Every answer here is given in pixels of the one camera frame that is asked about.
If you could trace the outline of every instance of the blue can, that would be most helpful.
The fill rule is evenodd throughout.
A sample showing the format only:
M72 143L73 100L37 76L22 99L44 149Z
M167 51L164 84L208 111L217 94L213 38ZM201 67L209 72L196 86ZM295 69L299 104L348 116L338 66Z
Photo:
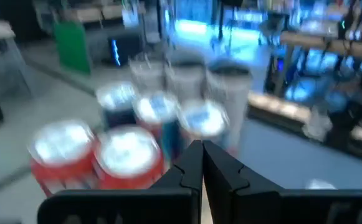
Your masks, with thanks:
M179 115L181 145L186 149L194 140L210 140L228 150L229 118L224 107L212 100L189 100Z
M165 156L174 161L179 156L179 126L176 97L164 91L141 95L134 103L136 123L152 133Z
M136 124L132 104L138 98L138 90L131 82L105 85L98 89L96 95L107 129L124 124Z

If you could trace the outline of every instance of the blue light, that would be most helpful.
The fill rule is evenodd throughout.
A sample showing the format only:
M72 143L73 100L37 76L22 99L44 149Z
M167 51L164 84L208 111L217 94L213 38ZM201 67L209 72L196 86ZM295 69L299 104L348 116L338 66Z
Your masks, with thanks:
M116 64L117 65L121 65L121 63L120 63L120 60L119 60L119 58L120 58L120 56L119 56L119 54L118 54L118 48L117 48L117 43L116 43L116 40L112 40L112 50L113 50L113 56L114 56L114 59L116 60Z

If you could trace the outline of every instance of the black holder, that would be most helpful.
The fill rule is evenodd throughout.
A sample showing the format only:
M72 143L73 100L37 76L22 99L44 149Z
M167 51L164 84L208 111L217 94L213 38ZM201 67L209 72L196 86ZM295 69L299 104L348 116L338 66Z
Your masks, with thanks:
M59 192L38 223L200 223L203 175L215 224L362 223L362 190L286 190L210 141L194 141L150 189Z

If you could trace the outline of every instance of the can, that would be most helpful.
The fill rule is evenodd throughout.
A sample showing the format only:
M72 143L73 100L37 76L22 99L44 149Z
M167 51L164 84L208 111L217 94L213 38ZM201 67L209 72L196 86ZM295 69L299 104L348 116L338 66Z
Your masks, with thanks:
M219 103L212 100L189 100L182 105L178 119L183 149L194 140L210 140L228 150L229 118Z
M136 123L150 131L171 161L180 154L178 110L176 97L163 91L142 95L134 104Z
M93 152L98 145L82 121L59 121L39 130L28 150L32 173L46 196L65 189L94 189Z
M164 66L167 90L178 97L179 102L202 98L205 69L197 62L168 62Z
M219 61L210 65L207 71L206 97L225 108L230 122L227 141L233 151L239 147L251 80L249 69L238 62Z
M95 153L99 189L147 189L163 175L163 152L149 131L122 126L100 141Z
M164 63L158 55L140 53L130 58L133 83L141 93L164 90Z
M139 93L131 82L105 85L98 89L96 95L107 129L136 123L132 104L138 98Z

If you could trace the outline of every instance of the floor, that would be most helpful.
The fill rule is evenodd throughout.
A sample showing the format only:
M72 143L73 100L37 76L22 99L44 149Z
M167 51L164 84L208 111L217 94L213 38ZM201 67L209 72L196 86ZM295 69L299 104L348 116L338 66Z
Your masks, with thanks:
M177 47L177 50L191 50L199 46L200 54L217 54L210 54L212 49L207 44L209 31L201 32L207 29L202 24L180 24L179 27L182 37L188 38L176 37L178 43L183 43L183 47ZM236 38L239 36L245 40L248 37L252 40L248 47L236 52L235 57L250 67L254 80L252 89L262 91L270 49L257 46L253 41L254 32L235 33ZM103 83L130 76L127 68L98 68L93 71L92 77L81 77L59 67L54 49L53 43L23 49L39 91L32 99L2 102L6 120L0 124L0 220L36 223L36 211L45 196L27 166L26 146L31 134L43 124L67 118L80 118L92 127L98 126L100 118L94 91ZM242 134L239 160L282 187L304 189L309 181L320 179L338 189L362 189L362 161L256 121L246 120ZM211 222L207 216L205 218L207 222L204 223Z

